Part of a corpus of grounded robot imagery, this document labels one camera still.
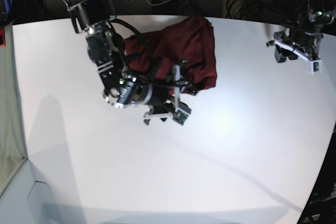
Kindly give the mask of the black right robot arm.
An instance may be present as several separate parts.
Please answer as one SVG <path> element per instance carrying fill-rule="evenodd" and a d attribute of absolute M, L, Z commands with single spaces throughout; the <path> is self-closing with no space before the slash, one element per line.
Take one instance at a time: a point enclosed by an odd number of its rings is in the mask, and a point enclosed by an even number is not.
<path fill-rule="evenodd" d="M 103 97 L 112 106 L 125 109 L 130 106 L 146 105 L 149 111 L 144 122 L 151 119 L 171 119 L 184 124 L 191 109 L 181 101 L 181 93 L 191 83 L 181 75 L 181 65 L 169 67 L 168 75 L 159 80 L 155 77 L 161 59 L 155 59 L 146 38 L 132 25 L 116 17 L 112 0 L 62 0 L 76 33 L 85 33 L 88 55 L 97 66 L 103 83 Z M 145 70 L 131 68 L 131 60 L 139 52 L 128 54 L 124 39 L 114 29 L 119 24 L 133 32 L 136 40 L 144 47 L 149 57 Z"/>

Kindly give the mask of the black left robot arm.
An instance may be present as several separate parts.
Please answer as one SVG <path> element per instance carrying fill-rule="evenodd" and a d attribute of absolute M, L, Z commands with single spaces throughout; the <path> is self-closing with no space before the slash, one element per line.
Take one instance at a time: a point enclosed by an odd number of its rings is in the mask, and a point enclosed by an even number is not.
<path fill-rule="evenodd" d="M 266 45 L 275 47 L 278 63 L 301 58 L 315 65 L 322 29 L 335 21 L 335 0 L 287 0 L 287 4 L 290 18 Z"/>

